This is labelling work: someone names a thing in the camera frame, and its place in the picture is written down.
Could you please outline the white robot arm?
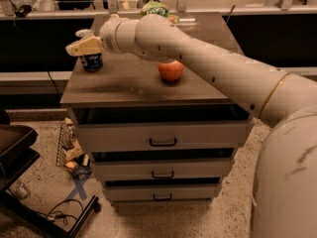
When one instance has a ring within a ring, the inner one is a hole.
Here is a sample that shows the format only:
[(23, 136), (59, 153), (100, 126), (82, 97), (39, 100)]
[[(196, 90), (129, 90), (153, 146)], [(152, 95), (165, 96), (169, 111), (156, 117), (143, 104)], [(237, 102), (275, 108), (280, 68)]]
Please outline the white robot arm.
[(271, 128), (257, 161), (250, 238), (317, 238), (317, 82), (200, 41), (169, 19), (113, 16), (73, 57), (107, 50), (177, 60)]

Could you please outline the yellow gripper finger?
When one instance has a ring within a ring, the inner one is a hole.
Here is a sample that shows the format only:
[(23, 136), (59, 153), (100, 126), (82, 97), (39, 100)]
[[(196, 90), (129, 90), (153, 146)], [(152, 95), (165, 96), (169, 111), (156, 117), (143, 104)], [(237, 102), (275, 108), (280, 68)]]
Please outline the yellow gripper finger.
[(96, 55), (102, 51), (102, 41), (99, 37), (89, 36), (66, 46), (65, 50), (72, 57)]
[(94, 32), (90, 29), (81, 29), (81, 30), (78, 30), (75, 32), (75, 35), (81, 39), (81, 38), (84, 38), (86, 36), (90, 36), (90, 35), (93, 35)]

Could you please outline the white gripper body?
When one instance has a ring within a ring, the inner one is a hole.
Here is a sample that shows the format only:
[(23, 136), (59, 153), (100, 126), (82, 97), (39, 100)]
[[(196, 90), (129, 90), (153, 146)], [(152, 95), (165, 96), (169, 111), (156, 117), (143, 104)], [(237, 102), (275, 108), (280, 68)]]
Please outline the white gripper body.
[(103, 48), (110, 53), (121, 54), (123, 52), (118, 45), (117, 30), (124, 21), (124, 18), (110, 17), (99, 30)]

